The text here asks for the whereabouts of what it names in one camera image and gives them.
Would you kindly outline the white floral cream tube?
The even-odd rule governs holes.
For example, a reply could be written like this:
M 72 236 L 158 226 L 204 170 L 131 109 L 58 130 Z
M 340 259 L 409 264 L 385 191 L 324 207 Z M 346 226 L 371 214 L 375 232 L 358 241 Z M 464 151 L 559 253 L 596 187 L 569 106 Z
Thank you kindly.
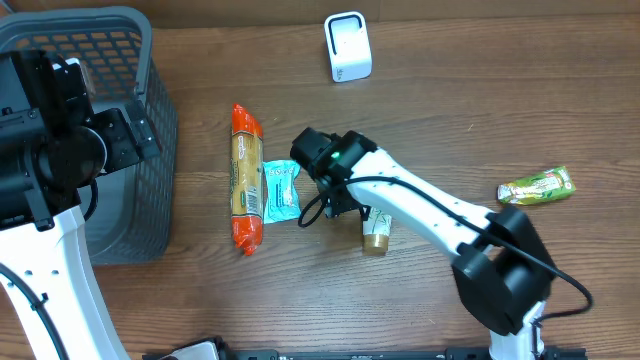
M 392 217 L 380 209 L 371 208 L 369 217 L 362 223 L 365 255 L 385 255 L 389 247 Z

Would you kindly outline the teal snack packet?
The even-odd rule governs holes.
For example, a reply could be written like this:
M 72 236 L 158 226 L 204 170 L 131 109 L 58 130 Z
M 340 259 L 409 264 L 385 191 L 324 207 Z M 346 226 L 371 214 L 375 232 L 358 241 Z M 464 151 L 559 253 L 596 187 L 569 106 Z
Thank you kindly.
M 301 214 L 295 180 L 300 166 L 293 160 L 275 160 L 263 165 L 267 185 L 264 223 L 296 219 Z

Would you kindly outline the orange spaghetti pasta packet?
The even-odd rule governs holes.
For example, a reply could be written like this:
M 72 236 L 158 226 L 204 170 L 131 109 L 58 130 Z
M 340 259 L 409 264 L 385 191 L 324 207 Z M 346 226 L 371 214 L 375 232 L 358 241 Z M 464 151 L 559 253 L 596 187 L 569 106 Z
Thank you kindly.
M 230 189 L 233 240 L 251 256 L 263 239 L 263 128 L 239 104 L 232 110 Z

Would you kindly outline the green jasmine tea pouch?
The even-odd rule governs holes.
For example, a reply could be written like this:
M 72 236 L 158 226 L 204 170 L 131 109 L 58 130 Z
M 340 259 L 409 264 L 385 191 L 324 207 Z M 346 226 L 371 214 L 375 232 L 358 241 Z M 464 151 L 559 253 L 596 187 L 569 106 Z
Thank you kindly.
M 562 200 L 576 191 L 565 166 L 551 168 L 497 187 L 497 200 L 503 204 L 533 205 Z

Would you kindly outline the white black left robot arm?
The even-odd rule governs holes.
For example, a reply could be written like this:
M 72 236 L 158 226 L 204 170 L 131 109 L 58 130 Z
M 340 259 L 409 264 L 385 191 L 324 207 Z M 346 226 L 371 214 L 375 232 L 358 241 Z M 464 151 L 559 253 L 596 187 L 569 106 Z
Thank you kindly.
M 79 189 L 159 155 L 142 103 L 91 104 L 77 59 L 1 56 L 1 284 L 39 359 L 123 359 L 88 255 Z

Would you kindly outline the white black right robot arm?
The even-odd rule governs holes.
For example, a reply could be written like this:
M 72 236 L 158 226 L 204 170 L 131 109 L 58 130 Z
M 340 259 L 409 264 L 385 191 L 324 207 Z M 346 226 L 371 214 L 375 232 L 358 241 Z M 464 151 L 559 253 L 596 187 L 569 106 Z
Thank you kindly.
M 539 322 L 555 265 L 524 212 L 457 199 L 355 131 L 339 136 L 307 128 L 290 156 L 316 183 L 327 217 L 379 210 L 448 258 L 461 303 L 490 332 L 491 358 L 542 358 Z

